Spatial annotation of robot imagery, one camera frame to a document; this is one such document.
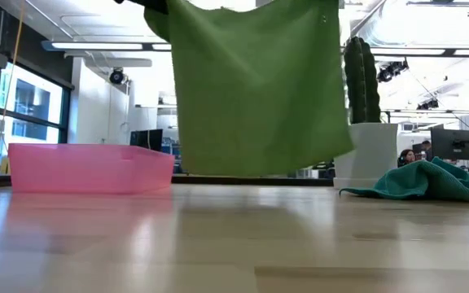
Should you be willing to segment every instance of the woman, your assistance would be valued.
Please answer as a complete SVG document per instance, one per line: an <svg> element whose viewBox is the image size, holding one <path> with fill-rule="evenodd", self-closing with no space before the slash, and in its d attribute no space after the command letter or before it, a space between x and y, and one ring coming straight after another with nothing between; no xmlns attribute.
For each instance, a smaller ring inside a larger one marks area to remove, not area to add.
<svg viewBox="0 0 469 293"><path fill-rule="evenodd" d="M412 150L404 150L397 159L397 167L403 167L407 164L415 162L415 153Z"/></svg>

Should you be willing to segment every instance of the potted plant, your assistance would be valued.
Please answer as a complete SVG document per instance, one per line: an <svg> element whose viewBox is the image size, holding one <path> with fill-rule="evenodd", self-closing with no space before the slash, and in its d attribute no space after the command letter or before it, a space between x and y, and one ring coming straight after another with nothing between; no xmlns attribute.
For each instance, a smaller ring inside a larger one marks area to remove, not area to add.
<svg viewBox="0 0 469 293"><path fill-rule="evenodd" d="M350 133L354 151L335 158L334 187L372 187L397 167L397 124L381 123L377 71L370 46L353 37L345 48Z"/></svg>

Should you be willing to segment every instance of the white planter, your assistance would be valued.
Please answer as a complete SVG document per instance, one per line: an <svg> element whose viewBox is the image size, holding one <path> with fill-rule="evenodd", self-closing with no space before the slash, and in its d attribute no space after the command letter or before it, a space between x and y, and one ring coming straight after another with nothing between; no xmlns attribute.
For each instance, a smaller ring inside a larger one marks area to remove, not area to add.
<svg viewBox="0 0 469 293"><path fill-rule="evenodd" d="M397 168L397 124L350 125L354 151L334 159L334 187L370 188Z"/></svg>

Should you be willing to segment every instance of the green cloth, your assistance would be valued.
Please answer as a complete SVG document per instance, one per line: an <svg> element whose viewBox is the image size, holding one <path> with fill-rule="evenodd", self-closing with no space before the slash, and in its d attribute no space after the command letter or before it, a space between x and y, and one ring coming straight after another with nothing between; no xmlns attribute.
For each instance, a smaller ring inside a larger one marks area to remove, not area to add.
<svg viewBox="0 0 469 293"><path fill-rule="evenodd" d="M345 188L356 195L385 199L443 199L469 202L469 172L434 158L387 172L372 189Z"/></svg>
<svg viewBox="0 0 469 293"><path fill-rule="evenodd" d="M172 45L183 167L284 174L351 151L338 1L275 0L249 12L167 0L146 9Z"/></svg>

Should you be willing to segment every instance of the pink tray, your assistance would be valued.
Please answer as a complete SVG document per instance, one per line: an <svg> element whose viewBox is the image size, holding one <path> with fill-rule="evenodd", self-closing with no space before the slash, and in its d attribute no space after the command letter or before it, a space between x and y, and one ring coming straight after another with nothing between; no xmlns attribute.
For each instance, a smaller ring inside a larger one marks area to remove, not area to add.
<svg viewBox="0 0 469 293"><path fill-rule="evenodd" d="M138 146L9 146L14 192L136 194L171 184L174 157Z"/></svg>

